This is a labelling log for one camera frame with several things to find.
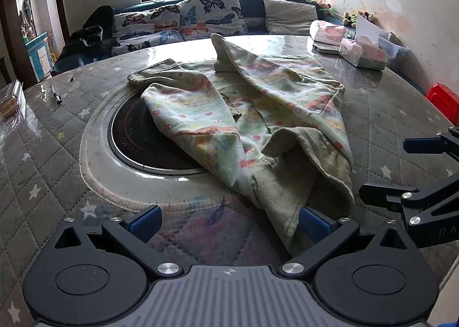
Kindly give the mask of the pastel patterned child garment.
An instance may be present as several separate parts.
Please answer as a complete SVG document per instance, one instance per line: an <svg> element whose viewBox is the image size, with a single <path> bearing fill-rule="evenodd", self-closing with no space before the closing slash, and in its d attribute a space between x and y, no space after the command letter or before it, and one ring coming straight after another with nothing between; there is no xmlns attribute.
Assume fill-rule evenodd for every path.
<svg viewBox="0 0 459 327"><path fill-rule="evenodd" d="M352 151L344 86L310 55L260 56L212 35L215 61L172 59L129 75L158 130L231 190L265 211L287 251L311 206L349 214Z"/></svg>

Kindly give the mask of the red plastic stool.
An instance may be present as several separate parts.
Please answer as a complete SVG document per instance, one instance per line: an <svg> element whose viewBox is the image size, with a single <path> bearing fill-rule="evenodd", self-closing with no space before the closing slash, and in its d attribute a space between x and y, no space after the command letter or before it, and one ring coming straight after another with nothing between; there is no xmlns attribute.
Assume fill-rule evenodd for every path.
<svg viewBox="0 0 459 327"><path fill-rule="evenodd" d="M439 109L455 126L459 120L459 97L446 85L433 84L427 92L427 99Z"/></svg>

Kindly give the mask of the pink tissue pack front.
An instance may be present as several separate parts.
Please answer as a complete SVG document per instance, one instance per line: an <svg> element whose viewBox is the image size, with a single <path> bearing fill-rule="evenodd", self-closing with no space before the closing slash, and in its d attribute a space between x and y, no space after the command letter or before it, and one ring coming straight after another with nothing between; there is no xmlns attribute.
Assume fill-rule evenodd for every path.
<svg viewBox="0 0 459 327"><path fill-rule="evenodd" d="M354 67L384 70L388 54L379 47L343 38L339 46L339 56Z"/></svg>

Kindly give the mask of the pink tissue pack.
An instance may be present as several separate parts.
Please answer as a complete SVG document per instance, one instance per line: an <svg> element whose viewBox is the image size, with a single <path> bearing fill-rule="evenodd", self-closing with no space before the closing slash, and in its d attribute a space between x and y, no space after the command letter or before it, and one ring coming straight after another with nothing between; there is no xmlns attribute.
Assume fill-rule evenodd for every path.
<svg viewBox="0 0 459 327"><path fill-rule="evenodd" d="M384 70L388 54L379 47L343 38L339 46L339 56L354 67Z"/></svg>
<svg viewBox="0 0 459 327"><path fill-rule="evenodd" d="M315 20L310 25L310 37L315 42L340 46L347 32L343 25L336 25L323 20Z"/></svg>

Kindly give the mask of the white paper card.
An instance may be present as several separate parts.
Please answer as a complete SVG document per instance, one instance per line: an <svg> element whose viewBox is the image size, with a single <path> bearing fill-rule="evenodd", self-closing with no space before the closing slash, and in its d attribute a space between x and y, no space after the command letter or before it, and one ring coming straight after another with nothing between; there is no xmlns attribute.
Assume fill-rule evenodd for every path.
<svg viewBox="0 0 459 327"><path fill-rule="evenodd" d="M377 45L382 29L358 14L355 23L355 40L369 45Z"/></svg>

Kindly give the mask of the round black table stove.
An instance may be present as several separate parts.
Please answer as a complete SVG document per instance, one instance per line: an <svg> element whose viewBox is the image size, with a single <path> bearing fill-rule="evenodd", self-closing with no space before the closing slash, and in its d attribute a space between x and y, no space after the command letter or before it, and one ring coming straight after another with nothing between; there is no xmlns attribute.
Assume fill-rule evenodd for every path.
<svg viewBox="0 0 459 327"><path fill-rule="evenodd" d="M156 127L137 91L110 118L110 149L126 165L154 175L197 175L206 170Z"/></svg>

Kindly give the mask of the pink tissue pack rear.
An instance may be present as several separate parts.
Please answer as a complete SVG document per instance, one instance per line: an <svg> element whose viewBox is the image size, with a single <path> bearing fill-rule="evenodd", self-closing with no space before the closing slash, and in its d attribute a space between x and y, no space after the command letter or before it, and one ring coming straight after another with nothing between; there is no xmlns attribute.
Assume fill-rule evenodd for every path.
<svg viewBox="0 0 459 327"><path fill-rule="evenodd" d="M340 46L347 32L343 25L336 25L323 20L315 20L310 25L310 37L315 42Z"/></svg>

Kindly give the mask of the clear plastic food container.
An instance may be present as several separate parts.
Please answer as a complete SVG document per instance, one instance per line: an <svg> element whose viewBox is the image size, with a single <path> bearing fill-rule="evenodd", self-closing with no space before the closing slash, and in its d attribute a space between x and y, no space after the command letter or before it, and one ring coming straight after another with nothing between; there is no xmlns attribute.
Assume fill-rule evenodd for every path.
<svg viewBox="0 0 459 327"><path fill-rule="evenodd" d="M26 99L23 84L15 80L1 89L0 102L0 140L15 130L26 118Z"/></svg>

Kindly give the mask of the grey cushion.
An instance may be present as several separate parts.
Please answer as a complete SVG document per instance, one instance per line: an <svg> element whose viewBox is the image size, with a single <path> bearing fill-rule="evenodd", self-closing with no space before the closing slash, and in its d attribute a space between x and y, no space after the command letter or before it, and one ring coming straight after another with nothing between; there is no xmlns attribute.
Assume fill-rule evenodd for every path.
<svg viewBox="0 0 459 327"><path fill-rule="evenodd" d="M317 9L309 3L288 0L263 0L265 27L271 35L309 35Z"/></svg>

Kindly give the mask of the blue white cabinet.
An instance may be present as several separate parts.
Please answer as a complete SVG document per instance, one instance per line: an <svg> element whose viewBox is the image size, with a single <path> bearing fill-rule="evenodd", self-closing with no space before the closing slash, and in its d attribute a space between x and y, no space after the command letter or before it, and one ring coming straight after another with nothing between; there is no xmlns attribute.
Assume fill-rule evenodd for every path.
<svg viewBox="0 0 459 327"><path fill-rule="evenodd" d="M50 56L47 33L43 32L25 44L36 81L41 82L50 75L53 62Z"/></svg>

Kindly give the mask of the black clothing pile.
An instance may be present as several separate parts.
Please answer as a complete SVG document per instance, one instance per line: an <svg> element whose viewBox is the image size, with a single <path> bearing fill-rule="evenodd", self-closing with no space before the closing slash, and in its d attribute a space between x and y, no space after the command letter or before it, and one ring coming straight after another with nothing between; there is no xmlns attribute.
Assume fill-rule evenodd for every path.
<svg viewBox="0 0 459 327"><path fill-rule="evenodd" d="M86 20L80 30L70 35L56 64L57 71L71 70L111 54L113 46L114 8L99 6Z"/></svg>

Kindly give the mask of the butterfly pillow left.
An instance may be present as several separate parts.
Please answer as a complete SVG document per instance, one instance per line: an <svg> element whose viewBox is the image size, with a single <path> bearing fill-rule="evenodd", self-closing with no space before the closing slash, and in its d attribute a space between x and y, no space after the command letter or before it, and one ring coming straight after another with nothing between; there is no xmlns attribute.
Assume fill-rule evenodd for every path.
<svg viewBox="0 0 459 327"><path fill-rule="evenodd" d="M180 10L177 5L115 14L111 55L182 42L179 26Z"/></svg>

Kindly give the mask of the teal sofa bench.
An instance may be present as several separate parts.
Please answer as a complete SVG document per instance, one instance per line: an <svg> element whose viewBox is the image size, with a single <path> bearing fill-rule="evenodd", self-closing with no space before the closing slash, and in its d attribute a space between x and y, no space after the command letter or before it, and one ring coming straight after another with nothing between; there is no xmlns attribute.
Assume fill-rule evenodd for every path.
<svg viewBox="0 0 459 327"><path fill-rule="evenodd" d="M176 5L182 0L152 0L146 3L138 3L130 7L125 7L117 10L115 16L119 16L125 11L147 11L148 6L153 6L153 11L162 6ZM308 0L285 0L293 3L305 3L314 5L316 8L317 18L319 20L325 20L332 24L342 24L340 14L336 14L334 11L328 11L322 4L308 1ZM262 35L268 34L268 30L265 27L265 8L264 0L239 0L241 5L242 15L244 16L245 23L247 25L247 31L249 35ZM51 70L51 76L55 77L58 74L73 70L82 66L85 66L96 61L111 58L111 40L104 40L103 43L97 46L96 55L90 56L87 54L74 54L69 55L62 53L57 59Z"/></svg>

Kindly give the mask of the butterfly pillow large upright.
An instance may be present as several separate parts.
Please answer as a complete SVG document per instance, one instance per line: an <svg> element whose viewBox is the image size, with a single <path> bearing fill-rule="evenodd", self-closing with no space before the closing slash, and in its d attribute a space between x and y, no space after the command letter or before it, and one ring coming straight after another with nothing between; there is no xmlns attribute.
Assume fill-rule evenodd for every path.
<svg viewBox="0 0 459 327"><path fill-rule="evenodd" d="M184 0L177 6L185 41L248 33L239 0Z"/></svg>

